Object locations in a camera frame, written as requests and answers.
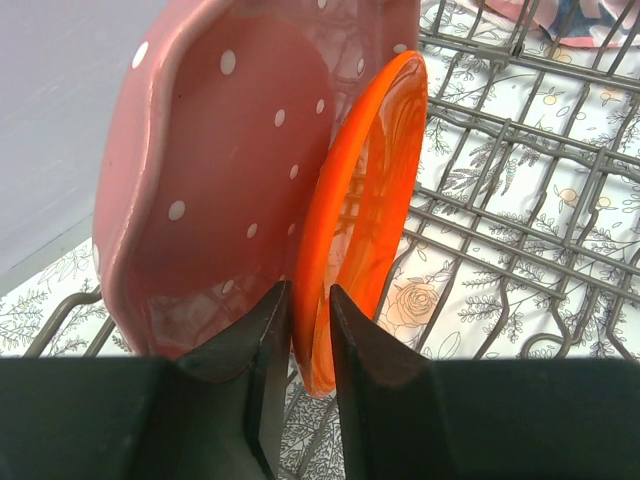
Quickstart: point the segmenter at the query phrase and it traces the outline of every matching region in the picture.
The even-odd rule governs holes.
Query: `gray wire rack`
[[[640,161],[619,151],[621,142],[629,129],[636,128],[636,125],[640,124],[638,112],[640,80],[617,73],[624,56],[636,53],[631,52],[632,48],[635,49],[632,47],[632,40],[640,30],[640,17],[633,23],[622,47],[616,50],[617,54],[610,66],[607,69],[601,69],[605,51],[614,38],[616,30],[631,11],[634,2],[629,2],[622,12],[611,33],[604,40],[603,46],[597,49],[593,64],[589,67],[561,63],[556,58],[556,52],[560,48],[558,40],[549,43],[549,48],[545,50],[543,57],[526,52],[527,32],[532,25],[533,15],[541,3],[540,0],[525,1],[526,8],[523,8],[513,31],[506,40],[496,42],[478,38],[476,34],[482,22],[483,12],[486,10],[484,1],[479,0],[477,3],[477,14],[464,36],[447,33],[441,28],[443,19],[446,19],[452,10],[459,8],[452,2],[443,1],[438,6],[434,6],[428,16],[423,19],[426,27],[421,28],[420,43],[427,60],[434,49],[447,51],[452,55],[441,87],[435,95],[432,94],[430,97],[428,128],[433,129],[438,123],[444,123],[452,129],[458,129],[460,135],[437,187],[427,188],[420,184],[416,186],[414,200],[417,199],[418,202],[414,202],[413,205],[418,206],[410,208],[410,219],[405,229],[405,238],[409,241],[409,247],[394,263],[386,287],[387,289],[390,287],[394,272],[415,252],[416,248],[421,244],[427,244],[453,259],[452,273],[439,296],[430,322],[422,330],[415,344],[417,351],[423,351],[434,327],[438,322],[443,321],[441,313],[456,284],[460,268],[463,265],[472,264],[495,275],[501,305],[499,318],[473,355],[475,358],[485,356],[505,328],[510,315],[508,302],[509,295],[512,293],[510,286],[520,284],[539,292],[546,299],[545,305],[557,327],[555,333],[537,333],[524,339],[520,344],[522,358],[526,358],[532,346],[539,341],[555,344],[557,346],[555,355],[566,356],[570,349],[581,341],[594,309],[598,308],[599,304],[604,304],[606,322],[602,326],[602,334],[620,356],[633,360],[635,354],[630,352],[616,335],[616,325],[625,305],[640,304],[640,294],[633,288],[632,283],[634,278],[639,278],[640,275],[640,269],[637,266],[640,248],[628,257],[616,259],[590,248],[586,239],[589,232],[597,227],[600,215],[598,199],[608,181],[618,178],[627,188],[631,189],[633,186],[640,188]],[[562,32],[567,31],[573,16],[578,12],[579,3],[580,0],[573,0],[567,20],[560,27],[560,36]],[[456,66],[465,59],[479,60],[487,75],[484,86],[477,91],[478,97],[473,107],[448,101],[445,95],[451,85]],[[527,69],[535,74],[533,88],[528,94],[523,110],[517,118],[506,118],[483,111],[491,93],[491,87],[498,76],[515,67]],[[578,100],[560,134],[528,125],[526,122],[531,105],[539,94],[547,75],[581,82]],[[594,86],[623,91],[628,104],[628,111],[621,121],[620,128],[612,140],[605,145],[594,145],[577,140],[572,135],[579,112],[590,97]],[[493,147],[481,169],[478,182],[469,195],[466,197],[451,195],[447,192],[447,180],[454,167],[461,161],[466,142],[474,135],[491,137],[494,139]],[[522,147],[538,152],[548,161],[542,178],[537,179],[537,192],[535,192],[537,200],[533,208],[526,216],[516,219],[491,212],[487,206],[496,192],[500,174],[508,167],[510,154],[516,148]],[[576,196],[579,200],[574,205],[574,211],[566,228],[561,235],[552,235],[537,228],[535,220],[545,202],[550,200],[548,189],[561,161],[573,162],[576,168],[587,169],[586,181],[582,184],[579,195]],[[463,212],[467,215],[468,221],[457,221],[455,217],[446,215],[447,211]],[[586,215],[588,218],[584,224],[579,222],[581,215]],[[498,228],[508,229],[514,235],[509,241],[495,238],[479,228],[483,222],[490,222]],[[428,227],[434,225],[459,234],[462,238],[461,245],[454,247],[447,242],[434,239],[428,233]],[[470,247],[477,243],[503,252],[503,261],[495,263],[474,256]],[[560,258],[550,259],[532,250],[531,245],[548,245],[556,251],[560,250],[562,254]],[[557,281],[552,285],[542,285],[521,275],[516,266],[519,261],[524,260],[553,272]],[[578,261],[604,265],[616,272],[616,276],[613,281],[603,281],[577,269]],[[580,282],[586,288],[581,299],[581,307],[572,318],[572,322],[568,324],[566,318],[561,316],[560,308],[567,299],[568,288],[572,282]],[[43,330],[29,347],[26,356],[34,357],[42,354],[73,308],[99,300],[98,290],[91,293],[76,293],[65,299],[46,322]],[[113,322],[107,319],[85,355],[97,355],[113,329]],[[282,446],[281,478],[344,478],[337,415],[335,397],[312,399],[304,392],[292,362],[285,412],[286,427]]]

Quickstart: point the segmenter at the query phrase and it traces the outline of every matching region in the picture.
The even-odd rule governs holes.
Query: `patterned fabric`
[[[517,21],[523,5],[533,2],[525,0],[487,0],[486,5],[505,17]],[[571,10],[572,0],[542,0],[534,15],[534,22],[552,40],[560,35]],[[569,19],[566,33],[560,43],[572,47],[600,47],[611,32],[624,9],[633,3],[631,10],[622,20],[620,28],[609,42],[610,47],[619,47],[627,39],[638,18],[640,2],[635,0],[580,0],[580,6]],[[640,44],[640,36],[632,45]]]

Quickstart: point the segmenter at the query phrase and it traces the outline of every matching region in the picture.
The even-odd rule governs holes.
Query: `white polka dot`
[[[91,249],[91,253],[93,254],[93,267],[96,269],[96,273],[100,273],[100,252],[98,251],[98,246],[94,243],[93,248]]]
[[[276,112],[276,116],[273,120],[273,123],[275,124],[276,127],[282,126],[282,124],[284,123],[284,117],[285,117],[285,113],[283,109],[280,109]]]
[[[258,231],[258,224],[254,223],[247,229],[247,238],[255,237],[257,231]]]
[[[227,280],[225,284],[222,286],[222,294],[226,295],[233,288],[233,280]]]
[[[231,75],[236,68],[236,54],[227,50],[220,57],[220,71],[223,75]]]
[[[176,220],[180,220],[184,215],[184,211],[187,209],[187,206],[182,200],[178,200],[177,202],[173,202],[169,207],[169,220],[175,222]]]
[[[144,56],[147,54],[147,50],[149,50],[149,42],[144,42],[138,47],[138,50],[131,61],[131,68],[138,68],[140,66],[142,60],[144,60]]]

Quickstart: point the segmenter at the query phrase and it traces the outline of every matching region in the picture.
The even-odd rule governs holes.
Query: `metal wire rack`
[[[520,339],[518,348],[522,358],[531,356],[532,348],[539,342],[553,345],[554,356],[568,355],[583,341],[596,312],[595,334],[601,337],[601,343],[607,344],[609,353],[628,360],[637,358],[637,354],[625,346],[618,329],[619,322],[627,316],[625,312],[636,312],[637,317],[635,308],[640,305],[640,294],[635,288],[640,275],[637,217],[624,242],[612,239],[608,231],[599,226],[599,220],[607,208],[602,201],[606,189],[624,190],[630,202],[640,199],[637,194],[640,161],[630,155],[627,148],[640,125],[640,80],[638,71],[635,76],[619,73],[625,56],[640,55],[632,46],[640,30],[640,16],[635,19],[624,44],[617,50],[609,50],[617,29],[631,11],[633,2],[629,2],[602,47],[591,50],[591,64],[581,66],[562,61],[559,42],[562,32],[567,31],[578,12],[580,1],[573,0],[566,21],[559,28],[558,39],[548,42],[547,47],[536,54],[528,48],[528,32],[540,3],[539,0],[526,1],[527,8],[523,8],[514,29],[505,36],[479,33],[486,11],[484,1],[477,2],[475,17],[467,14],[468,24],[464,28],[451,22],[453,15],[464,13],[454,2],[440,2],[422,19],[420,43],[428,64],[434,55],[450,58],[448,69],[440,76],[441,80],[437,79],[440,83],[432,80],[430,86],[434,91],[430,92],[427,141],[437,149],[438,132],[447,130],[455,135],[457,143],[444,152],[448,158],[441,172],[434,175],[432,184],[422,180],[416,184],[405,229],[406,248],[398,256],[386,285],[389,289],[404,263],[419,250],[424,251],[425,246],[448,259],[447,280],[430,321],[412,344],[419,352],[425,353],[434,329],[447,321],[446,308],[452,290],[460,283],[459,274],[471,268],[481,270],[488,279],[486,284],[496,291],[492,300],[496,319],[469,356],[487,356],[515,318],[514,310],[518,307],[513,307],[511,300],[527,290],[528,298],[535,295],[538,308],[544,311],[549,322],[546,330]],[[608,61],[605,61],[605,52],[611,57]],[[468,102],[460,95],[451,95],[459,67],[464,62],[475,62],[480,79],[472,98],[465,97]],[[494,96],[494,86],[515,71],[525,72],[532,81],[528,92],[522,94],[523,108],[513,117],[492,113],[486,107]],[[549,77],[576,82],[575,103],[566,112],[564,126],[557,133],[540,123],[531,124],[528,118],[534,101],[545,93],[543,84]],[[575,133],[581,111],[602,88],[622,92],[621,101],[626,105],[624,115],[617,119],[612,134],[601,142],[581,140]],[[452,174],[467,165],[469,151],[478,138],[487,146],[482,150],[482,162],[477,162],[473,170],[474,181],[463,189],[451,188],[452,178],[455,180]],[[539,170],[530,179],[530,191],[522,194],[528,207],[520,215],[492,210],[492,200],[513,176],[513,162],[533,159]],[[568,190],[559,192],[557,188],[554,193],[554,178],[563,169],[580,172],[580,181],[572,185],[569,193],[566,193]],[[569,213],[562,224],[550,224],[545,221],[545,206],[558,201],[561,207],[563,204],[570,207]],[[594,236],[599,236],[597,242],[593,241]],[[485,251],[482,248],[494,255],[477,255],[478,250]],[[531,268],[523,268],[525,263]],[[552,280],[542,282],[540,275],[535,274],[542,271]],[[602,271],[609,275],[603,277],[596,273]],[[98,290],[76,293],[65,299],[26,356],[42,354],[73,308],[99,300]],[[569,300],[575,306],[572,312],[567,307]],[[381,302],[378,314],[384,304]],[[97,355],[113,330],[113,322],[107,319],[85,355]],[[306,395],[293,362],[285,421],[281,478],[344,478],[335,397],[312,399]]]

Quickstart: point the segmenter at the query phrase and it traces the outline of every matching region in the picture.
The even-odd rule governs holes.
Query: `black plastic jaw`
[[[615,360],[429,361],[337,286],[348,480],[640,478],[640,375]]]
[[[0,361],[1,480],[277,478],[291,285],[170,362]]]

